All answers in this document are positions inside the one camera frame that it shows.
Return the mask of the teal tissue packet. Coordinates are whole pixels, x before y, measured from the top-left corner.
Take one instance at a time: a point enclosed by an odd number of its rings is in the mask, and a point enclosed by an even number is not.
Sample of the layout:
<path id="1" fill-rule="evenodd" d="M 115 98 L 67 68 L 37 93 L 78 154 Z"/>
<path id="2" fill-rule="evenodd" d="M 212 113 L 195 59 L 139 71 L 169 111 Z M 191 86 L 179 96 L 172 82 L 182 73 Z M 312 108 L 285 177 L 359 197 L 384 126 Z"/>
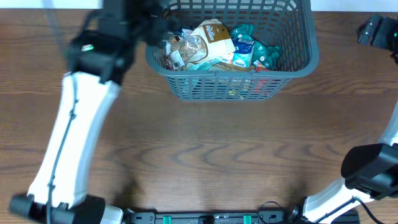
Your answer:
<path id="1" fill-rule="evenodd" d="M 234 65 L 241 68 L 249 68 L 254 53 L 255 40 L 242 39 L 238 37 L 231 38 L 235 51 L 223 56 L 219 56 L 207 62 L 185 66 L 185 70 L 209 70 L 214 65 Z"/>

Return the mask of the orange pasta packet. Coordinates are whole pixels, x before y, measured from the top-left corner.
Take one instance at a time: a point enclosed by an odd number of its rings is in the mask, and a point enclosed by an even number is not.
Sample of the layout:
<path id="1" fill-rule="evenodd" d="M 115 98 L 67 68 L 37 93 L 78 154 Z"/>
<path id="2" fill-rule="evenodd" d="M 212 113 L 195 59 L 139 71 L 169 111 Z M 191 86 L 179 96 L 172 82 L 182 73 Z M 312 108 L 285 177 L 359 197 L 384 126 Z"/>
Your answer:
<path id="1" fill-rule="evenodd" d="M 270 69 L 267 69 L 265 67 L 257 67 L 250 65 L 249 67 L 240 67 L 237 65 L 232 65 L 224 62 L 219 62 L 214 65 L 212 65 L 213 68 L 216 68 L 221 71 L 227 71 L 227 72 L 261 72 L 261 71 L 270 71 Z"/>

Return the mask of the beige snack pouch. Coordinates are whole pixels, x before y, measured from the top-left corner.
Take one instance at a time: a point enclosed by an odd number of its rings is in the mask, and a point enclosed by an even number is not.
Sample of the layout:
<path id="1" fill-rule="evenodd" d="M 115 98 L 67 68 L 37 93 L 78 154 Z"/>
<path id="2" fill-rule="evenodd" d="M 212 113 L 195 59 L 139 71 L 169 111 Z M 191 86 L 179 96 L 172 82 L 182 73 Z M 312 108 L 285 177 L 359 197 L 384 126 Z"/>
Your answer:
<path id="1" fill-rule="evenodd" d="M 189 63 L 199 64 L 235 51 L 231 36 L 218 19 L 203 21 L 191 35 L 173 34 L 165 44 L 167 69 L 185 70 Z"/>

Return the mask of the green Nescafe coffee bag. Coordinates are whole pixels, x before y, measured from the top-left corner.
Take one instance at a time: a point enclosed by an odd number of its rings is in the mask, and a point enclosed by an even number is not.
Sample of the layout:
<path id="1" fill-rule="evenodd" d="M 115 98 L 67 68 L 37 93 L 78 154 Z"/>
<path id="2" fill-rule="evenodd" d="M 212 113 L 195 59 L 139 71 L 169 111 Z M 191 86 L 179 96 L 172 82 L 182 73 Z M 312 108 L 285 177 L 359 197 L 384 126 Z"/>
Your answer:
<path id="1" fill-rule="evenodd" d="M 255 40 L 252 37 L 254 33 L 254 26 L 252 24 L 240 24 L 229 32 L 231 38 L 238 37 L 242 39 Z M 281 47 L 266 46 L 258 40 L 255 40 L 254 53 L 252 55 L 251 65 L 257 67 L 265 67 L 270 70 L 275 70 L 277 61 L 281 55 Z"/>

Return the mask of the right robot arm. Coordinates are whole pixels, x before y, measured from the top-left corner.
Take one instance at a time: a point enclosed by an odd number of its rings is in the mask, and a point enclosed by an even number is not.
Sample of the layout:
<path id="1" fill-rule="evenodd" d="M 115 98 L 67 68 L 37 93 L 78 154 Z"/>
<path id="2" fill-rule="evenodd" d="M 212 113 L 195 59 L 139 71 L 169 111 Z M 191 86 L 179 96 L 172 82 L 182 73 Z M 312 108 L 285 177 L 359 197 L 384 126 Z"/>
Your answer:
<path id="1" fill-rule="evenodd" d="M 285 223 L 358 223 L 354 207 L 397 197 L 397 111 L 378 143 L 353 147 L 341 176 L 321 192 L 296 205 Z"/>

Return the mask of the grey plastic basket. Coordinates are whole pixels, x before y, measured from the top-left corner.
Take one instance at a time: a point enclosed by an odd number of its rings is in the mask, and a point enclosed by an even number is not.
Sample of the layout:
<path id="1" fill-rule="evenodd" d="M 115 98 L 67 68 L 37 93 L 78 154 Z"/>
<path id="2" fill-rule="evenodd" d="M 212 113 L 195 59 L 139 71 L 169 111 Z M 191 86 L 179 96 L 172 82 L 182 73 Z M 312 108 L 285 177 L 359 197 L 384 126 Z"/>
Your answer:
<path id="1" fill-rule="evenodd" d="M 147 47 L 149 66 L 162 75 L 172 93 L 186 101 L 266 100 L 291 79 L 312 73 L 319 62 L 310 0 L 174 0 L 167 8 L 186 26 L 219 19 L 228 29 L 252 24 L 252 37 L 265 46 L 281 48 L 270 71 L 171 71 L 166 49 Z"/>

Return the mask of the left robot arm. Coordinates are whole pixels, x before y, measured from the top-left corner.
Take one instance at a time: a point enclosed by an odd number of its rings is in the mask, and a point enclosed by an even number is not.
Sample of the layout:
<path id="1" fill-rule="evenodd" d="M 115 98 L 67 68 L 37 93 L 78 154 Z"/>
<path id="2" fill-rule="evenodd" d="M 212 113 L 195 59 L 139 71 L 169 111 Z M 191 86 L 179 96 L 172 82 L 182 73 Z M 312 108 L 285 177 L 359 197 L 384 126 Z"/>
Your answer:
<path id="1" fill-rule="evenodd" d="M 121 208 L 88 194 L 88 175 L 102 125 L 119 95 L 139 41 L 160 42 L 172 23 L 158 1 L 104 1 L 66 48 L 67 72 L 57 118 L 28 191 L 11 213 L 39 223 L 126 223 Z"/>

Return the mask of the blue rectangular carton box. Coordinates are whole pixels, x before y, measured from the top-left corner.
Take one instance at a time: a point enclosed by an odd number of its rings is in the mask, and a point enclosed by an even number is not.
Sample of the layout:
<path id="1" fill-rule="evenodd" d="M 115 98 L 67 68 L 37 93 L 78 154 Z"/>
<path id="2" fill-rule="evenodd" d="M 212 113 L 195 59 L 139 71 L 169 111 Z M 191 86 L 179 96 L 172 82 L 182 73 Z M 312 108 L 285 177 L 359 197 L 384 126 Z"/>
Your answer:
<path id="1" fill-rule="evenodd" d="M 179 28 L 179 30 L 176 32 L 176 34 L 182 38 L 186 38 L 188 35 L 192 34 L 193 30 L 194 30 L 193 27 L 181 26 L 181 28 Z"/>

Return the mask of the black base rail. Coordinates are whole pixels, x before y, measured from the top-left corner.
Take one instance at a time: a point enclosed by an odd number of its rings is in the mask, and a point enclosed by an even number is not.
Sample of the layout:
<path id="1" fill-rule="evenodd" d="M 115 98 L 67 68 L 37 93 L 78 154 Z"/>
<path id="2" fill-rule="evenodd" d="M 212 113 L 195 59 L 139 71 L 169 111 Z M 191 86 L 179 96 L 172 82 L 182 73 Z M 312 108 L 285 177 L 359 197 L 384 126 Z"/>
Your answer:
<path id="1" fill-rule="evenodd" d="M 229 213 L 137 213 L 128 210 L 122 222 L 125 224 L 273 224 L 291 221 L 286 211 L 273 208 L 260 212 Z"/>

